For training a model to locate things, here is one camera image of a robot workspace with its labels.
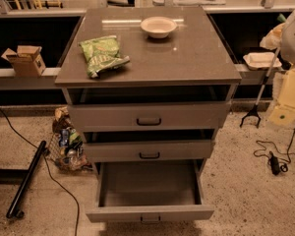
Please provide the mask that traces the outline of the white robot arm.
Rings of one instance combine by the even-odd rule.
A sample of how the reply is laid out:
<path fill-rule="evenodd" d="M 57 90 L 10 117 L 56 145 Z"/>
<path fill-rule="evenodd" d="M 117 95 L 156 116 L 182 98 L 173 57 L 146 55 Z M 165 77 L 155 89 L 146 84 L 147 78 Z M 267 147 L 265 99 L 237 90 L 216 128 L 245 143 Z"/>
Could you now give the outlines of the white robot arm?
<path fill-rule="evenodd" d="M 295 10 L 286 21 L 272 29 L 260 42 L 260 47 L 280 48 L 283 60 L 291 63 L 282 76 L 283 82 L 268 120 L 276 125 L 289 125 L 295 120 Z"/>

